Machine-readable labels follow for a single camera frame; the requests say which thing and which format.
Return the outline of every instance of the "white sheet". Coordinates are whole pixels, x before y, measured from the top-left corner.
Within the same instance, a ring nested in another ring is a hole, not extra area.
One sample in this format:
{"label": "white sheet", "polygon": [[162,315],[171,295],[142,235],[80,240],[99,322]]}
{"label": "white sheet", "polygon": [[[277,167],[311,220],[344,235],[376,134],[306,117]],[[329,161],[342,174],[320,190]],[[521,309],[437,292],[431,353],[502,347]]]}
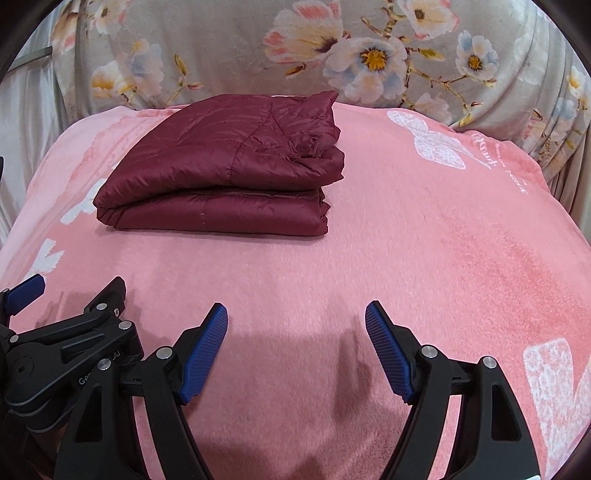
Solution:
{"label": "white sheet", "polygon": [[[61,5],[39,25],[17,59],[50,45]],[[0,84],[0,246],[25,202],[27,186],[41,159],[67,128],[51,57],[23,65]]]}

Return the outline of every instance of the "floral pillow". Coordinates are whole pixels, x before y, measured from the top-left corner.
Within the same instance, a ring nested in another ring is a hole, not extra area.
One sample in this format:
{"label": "floral pillow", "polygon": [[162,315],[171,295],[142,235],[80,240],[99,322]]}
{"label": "floral pillow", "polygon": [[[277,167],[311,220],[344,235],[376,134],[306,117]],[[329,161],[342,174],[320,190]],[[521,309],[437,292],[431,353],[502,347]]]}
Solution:
{"label": "floral pillow", "polygon": [[72,121],[332,88],[512,140],[547,179],[591,121],[589,75],[531,0],[70,0],[53,45]]}

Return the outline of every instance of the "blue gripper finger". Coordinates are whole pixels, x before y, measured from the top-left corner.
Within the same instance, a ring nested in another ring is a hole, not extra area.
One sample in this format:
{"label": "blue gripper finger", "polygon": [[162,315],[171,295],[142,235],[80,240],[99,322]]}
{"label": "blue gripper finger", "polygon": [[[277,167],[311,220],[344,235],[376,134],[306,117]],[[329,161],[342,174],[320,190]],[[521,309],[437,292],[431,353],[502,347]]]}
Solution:
{"label": "blue gripper finger", "polygon": [[407,358],[389,326],[391,322],[384,318],[378,306],[379,303],[373,301],[365,309],[365,327],[392,391],[405,403],[410,403],[415,394],[410,364],[414,359]]}
{"label": "blue gripper finger", "polygon": [[4,311],[12,316],[21,312],[45,292],[45,279],[33,275],[7,293]]}
{"label": "blue gripper finger", "polygon": [[178,392],[185,403],[199,395],[217,352],[228,331],[228,311],[220,303],[216,304],[207,316],[204,331],[195,344],[184,366],[183,385]]}

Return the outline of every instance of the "maroon puffer jacket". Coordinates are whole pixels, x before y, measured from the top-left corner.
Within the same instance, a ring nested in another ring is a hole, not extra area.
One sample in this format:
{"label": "maroon puffer jacket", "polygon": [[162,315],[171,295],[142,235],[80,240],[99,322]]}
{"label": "maroon puffer jacket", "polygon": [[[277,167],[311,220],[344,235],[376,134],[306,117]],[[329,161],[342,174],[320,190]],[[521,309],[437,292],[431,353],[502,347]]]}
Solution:
{"label": "maroon puffer jacket", "polygon": [[118,229],[322,235],[322,188],[345,155],[335,92],[219,95],[167,118],[119,163],[95,197]]}

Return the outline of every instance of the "pink fleece blanket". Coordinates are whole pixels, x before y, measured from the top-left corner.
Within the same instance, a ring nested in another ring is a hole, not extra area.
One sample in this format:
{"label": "pink fleece blanket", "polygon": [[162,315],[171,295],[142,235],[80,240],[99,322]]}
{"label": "pink fleece blanket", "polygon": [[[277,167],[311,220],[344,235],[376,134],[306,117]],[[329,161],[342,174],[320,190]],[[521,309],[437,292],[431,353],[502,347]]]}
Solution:
{"label": "pink fleece blanket", "polygon": [[[12,327],[76,315],[120,275],[123,317],[152,352],[222,302],[228,335],[186,409],[216,480],[371,480],[408,412],[363,328],[377,299],[449,357],[499,360],[550,479],[591,417],[591,249],[513,144],[409,111],[333,110],[345,179],[326,189],[331,229],[317,239],[115,232],[92,199],[175,110],[117,107],[73,125],[0,251],[1,288],[34,273],[47,282]],[[140,401],[137,411],[160,480]],[[453,428],[432,478],[443,475]]]}

